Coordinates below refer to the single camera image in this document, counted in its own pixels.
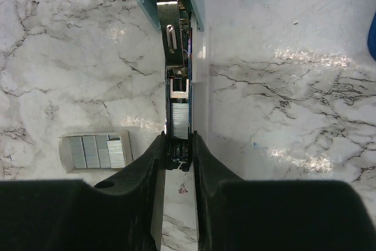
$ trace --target marble surface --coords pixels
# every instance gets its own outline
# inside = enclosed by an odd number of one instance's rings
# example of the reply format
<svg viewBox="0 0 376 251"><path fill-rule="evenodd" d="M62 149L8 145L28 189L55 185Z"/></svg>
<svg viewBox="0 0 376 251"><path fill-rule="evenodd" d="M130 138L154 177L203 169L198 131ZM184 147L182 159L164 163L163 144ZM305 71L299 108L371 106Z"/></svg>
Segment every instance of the marble surface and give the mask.
<svg viewBox="0 0 376 251"><path fill-rule="evenodd" d="M209 148L246 179L339 179L376 223L375 0L205 0ZM67 174L58 137L164 129L160 35L135 0L0 0L0 178ZM197 250L193 173L168 172L162 250Z"/></svg>

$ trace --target black mechanical part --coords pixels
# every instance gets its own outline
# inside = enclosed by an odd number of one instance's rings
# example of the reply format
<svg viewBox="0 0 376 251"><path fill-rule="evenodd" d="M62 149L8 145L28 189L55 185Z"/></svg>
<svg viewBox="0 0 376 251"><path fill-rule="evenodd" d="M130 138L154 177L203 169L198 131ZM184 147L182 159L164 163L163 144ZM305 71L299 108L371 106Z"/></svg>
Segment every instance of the black mechanical part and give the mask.
<svg viewBox="0 0 376 251"><path fill-rule="evenodd" d="M0 249L160 250L165 140L94 188L81 180L0 182Z"/></svg>
<svg viewBox="0 0 376 251"><path fill-rule="evenodd" d="M194 134L199 250L376 250L371 219L350 185L245 181Z"/></svg>

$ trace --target white marble table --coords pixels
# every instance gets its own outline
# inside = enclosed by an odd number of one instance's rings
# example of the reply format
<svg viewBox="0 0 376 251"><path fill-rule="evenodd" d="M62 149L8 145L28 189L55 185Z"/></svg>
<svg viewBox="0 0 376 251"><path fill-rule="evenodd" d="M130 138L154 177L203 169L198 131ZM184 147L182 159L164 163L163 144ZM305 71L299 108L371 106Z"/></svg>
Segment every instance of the white marble table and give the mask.
<svg viewBox="0 0 376 251"><path fill-rule="evenodd" d="M375 0L205 0L209 147L246 179L339 179L376 221ZM0 177L67 174L58 137L164 129L160 35L135 0L0 0ZM197 250L192 172L168 172L163 250Z"/></svg>

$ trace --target screw hole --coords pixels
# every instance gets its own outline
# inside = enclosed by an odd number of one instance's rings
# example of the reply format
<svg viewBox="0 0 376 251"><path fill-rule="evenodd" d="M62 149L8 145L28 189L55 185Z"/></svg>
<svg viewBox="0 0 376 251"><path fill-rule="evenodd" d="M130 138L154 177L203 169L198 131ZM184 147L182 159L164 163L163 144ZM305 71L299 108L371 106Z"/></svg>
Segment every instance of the screw hole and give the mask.
<svg viewBox="0 0 376 251"><path fill-rule="evenodd" d="M111 180L103 180L97 183L94 187L101 189L101 188L111 188L114 185L115 185L115 182L112 182Z"/></svg>

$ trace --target marble countertop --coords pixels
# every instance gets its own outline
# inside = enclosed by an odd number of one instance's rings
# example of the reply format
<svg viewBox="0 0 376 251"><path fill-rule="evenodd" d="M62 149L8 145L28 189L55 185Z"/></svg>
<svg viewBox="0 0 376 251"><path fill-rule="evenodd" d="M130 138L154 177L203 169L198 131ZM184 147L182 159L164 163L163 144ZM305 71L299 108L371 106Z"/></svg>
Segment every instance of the marble countertop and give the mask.
<svg viewBox="0 0 376 251"><path fill-rule="evenodd" d="M205 0L209 148L246 179L338 179L376 223L375 0ZM165 124L163 49L135 0L0 0L0 177L67 174L58 137ZM197 250L192 172L168 172L163 250Z"/></svg>

